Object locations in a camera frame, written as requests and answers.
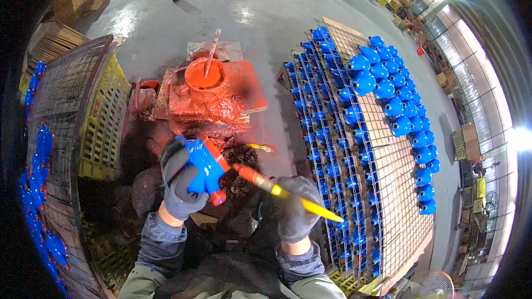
gray work glove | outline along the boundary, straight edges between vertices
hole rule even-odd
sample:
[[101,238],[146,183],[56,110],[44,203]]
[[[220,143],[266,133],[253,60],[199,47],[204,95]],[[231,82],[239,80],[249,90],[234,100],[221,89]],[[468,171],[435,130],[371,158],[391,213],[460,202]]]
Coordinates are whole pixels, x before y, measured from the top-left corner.
[[277,232],[282,242],[295,244],[309,235],[310,230],[320,218],[303,208],[300,197],[323,206],[320,192],[312,180],[301,176],[281,177],[277,180],[277,184],[291,193],[283,206],[283,216]]
[[171,139],[161,154],[161,172],[164,182],[164,207],[168,213],[185,221],[188,215],[203,209],[209,195],[189,192],[187,187],[198,175],[198,169],[188,162],[189,153],[182,141]]

paint brush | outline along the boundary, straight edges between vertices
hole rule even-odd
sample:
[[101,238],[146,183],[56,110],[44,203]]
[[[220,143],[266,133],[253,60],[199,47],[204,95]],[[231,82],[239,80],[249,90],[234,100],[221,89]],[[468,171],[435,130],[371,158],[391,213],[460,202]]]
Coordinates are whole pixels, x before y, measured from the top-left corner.
[[[238,172],[238,175],[241,176],[244,180],[247,180],[248,182],[255,184],[257,187],[262,188],[266,190],[267,192],[279,196],[281,199],[286,199],[290,193],[283,189],[281,186],[277,185],[273,181],[267,179],[257,171],[251,169],[249,166],[245,166],[242,164],[233,164],[233,169],[235,169]],[[303,208],[307,210],[308,212],[311,212],[318,216],[323,216],[327,219],[336,221],[336,222],[343,222],[344,220],[342,217],[335,215],[334,213],[330,212],[329,210],[325,209],[324,207],[317,205],[314,202],[311,202],[307,199],[304,199],[300,197],[301,202],[303,203]]]

plastic crate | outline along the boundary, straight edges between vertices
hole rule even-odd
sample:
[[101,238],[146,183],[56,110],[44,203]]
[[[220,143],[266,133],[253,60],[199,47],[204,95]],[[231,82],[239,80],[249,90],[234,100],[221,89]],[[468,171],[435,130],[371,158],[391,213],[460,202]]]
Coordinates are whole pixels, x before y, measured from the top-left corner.
[[94,82],[81,136],[81,177],[115,180],[131,85],[113,52]]

factory floor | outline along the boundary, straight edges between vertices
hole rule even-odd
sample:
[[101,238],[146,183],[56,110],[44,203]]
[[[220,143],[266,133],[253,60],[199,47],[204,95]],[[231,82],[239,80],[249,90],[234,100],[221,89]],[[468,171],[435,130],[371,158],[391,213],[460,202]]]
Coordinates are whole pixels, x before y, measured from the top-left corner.
[[89,38],[107,34],[124,37],[116,56],[130,81],[162,76],[186,55],[188,42],[211,41],[220,28],[220,41],[240,41],[242,55],[252,62],[264,89],[268,109],[252,115],[257,143],[271,144],[275,154],[262,153],[267,176],[292,176],[305,159],[291,95],[276,81],[290,50],[326,16],[364,35],[379,35],[395,45],[415,80],[432,123],[441,171],[433,176],[437,225],[433,243],[419,263],[423,269],[451,272],[459,235],[454,231],[459,181],[451,132],[459,123],[451,102],[436,80],[427,56],[418,56],[414,40],[392,23],[391,13],[369,0],[110,0],[98,13],[76,24]]

yellow brush handle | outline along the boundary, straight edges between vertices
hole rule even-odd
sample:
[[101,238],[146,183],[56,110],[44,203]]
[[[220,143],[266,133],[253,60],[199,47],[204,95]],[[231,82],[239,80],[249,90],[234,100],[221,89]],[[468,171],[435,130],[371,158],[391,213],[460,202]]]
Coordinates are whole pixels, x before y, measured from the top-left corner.
[[[279,196],[281,199],[286,199],[290,193],[283,189],[281,186],[279,185],[275,185],[272,189],[271,189],[271,194],[275,195],[275,196]],[[344,220],[342,219],[342,217],[334,214],[333,212],[330,212],[329,210],[325,209],[324,207],[314,203],[314,202],[311,202],[307,199],[304,199],[302,197],[300,197],[301,199],[301,202],[303,203],[303,208],[305,208],[305,210],[307,210],[308,212],[311,212],[315,215],[318,215],[318,216],[322,216],[322,217],[325,217],[327,219],[330,219],[330,220],[333,220],[333,221],[336,221],[336,222],[343,222]]]

